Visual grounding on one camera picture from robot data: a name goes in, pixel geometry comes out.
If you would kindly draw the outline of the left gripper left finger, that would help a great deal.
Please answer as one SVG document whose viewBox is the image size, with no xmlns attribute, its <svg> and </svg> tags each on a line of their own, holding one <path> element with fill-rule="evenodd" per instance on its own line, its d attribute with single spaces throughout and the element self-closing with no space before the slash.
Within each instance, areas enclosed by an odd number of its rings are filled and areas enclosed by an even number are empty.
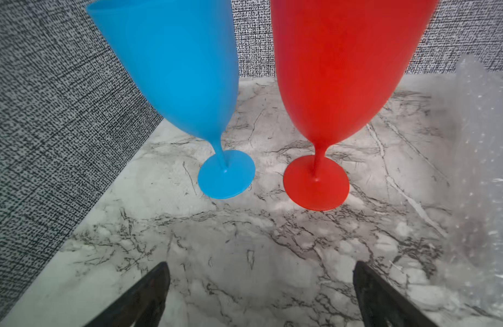
<svg viewBox="0 0 503 327">
<path fill-rule="evenodd" d="M 160 262 L 87 326 L 158 326 L 165 311 L 171 276 Z"/>
</svg>

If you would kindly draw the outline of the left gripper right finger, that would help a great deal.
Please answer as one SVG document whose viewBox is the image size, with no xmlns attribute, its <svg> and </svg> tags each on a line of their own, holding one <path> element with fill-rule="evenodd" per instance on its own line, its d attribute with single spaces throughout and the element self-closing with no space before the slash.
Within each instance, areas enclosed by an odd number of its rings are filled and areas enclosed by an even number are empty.
<svg viewBox="0 0 503 327">
<path fill-rule="evenodd" d="M 365 326 L 438 326 L 366 262 L 356 263 L 353 285 Z"/>
</svg>

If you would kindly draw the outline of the clear bubble wrap sheet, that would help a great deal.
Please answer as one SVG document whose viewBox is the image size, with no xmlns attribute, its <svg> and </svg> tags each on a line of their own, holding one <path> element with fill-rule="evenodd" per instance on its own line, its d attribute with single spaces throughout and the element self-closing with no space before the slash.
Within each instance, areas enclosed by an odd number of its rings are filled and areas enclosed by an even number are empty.
<svg viewBox="0 0 503 327">
<path fill-rule="evenodd" d="M 503 316 L 503 79 L 469 54 L 455 95 L 450 244 L 468 273 L 462 291 Z"/>
</svg>

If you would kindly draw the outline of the red wine glass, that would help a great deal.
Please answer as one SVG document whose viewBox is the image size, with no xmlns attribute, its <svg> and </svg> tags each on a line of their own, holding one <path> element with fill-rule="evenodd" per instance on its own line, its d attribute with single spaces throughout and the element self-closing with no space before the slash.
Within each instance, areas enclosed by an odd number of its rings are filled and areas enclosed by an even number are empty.
<svg viewBox="0 0 503 327">
<path fill-rule="evenodd" d="M 345 170 L 326 151 L 374 118 L 404 75 L 436 1 L 272 1 L 281 99 L 315 148 L 291 162 L 291 200 L 329 211 L 348 197 Z"/>
</svg>

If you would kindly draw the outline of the blue wine glass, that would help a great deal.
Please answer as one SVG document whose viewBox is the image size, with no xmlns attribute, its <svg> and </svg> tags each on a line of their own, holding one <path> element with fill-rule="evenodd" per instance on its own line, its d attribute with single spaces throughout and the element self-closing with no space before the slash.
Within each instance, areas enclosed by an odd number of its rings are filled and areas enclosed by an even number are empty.
<svg viewBox="0 0 503 327">
<path fill-rule="evenodd" d="M 221 146 L 239 94 L 231 3 L 96 1 L 86 11 L 154 109 L 213 147 L 198 175 L 202 192 L 214 199 L 244 192 L 254 161 Z"/>
</svg>

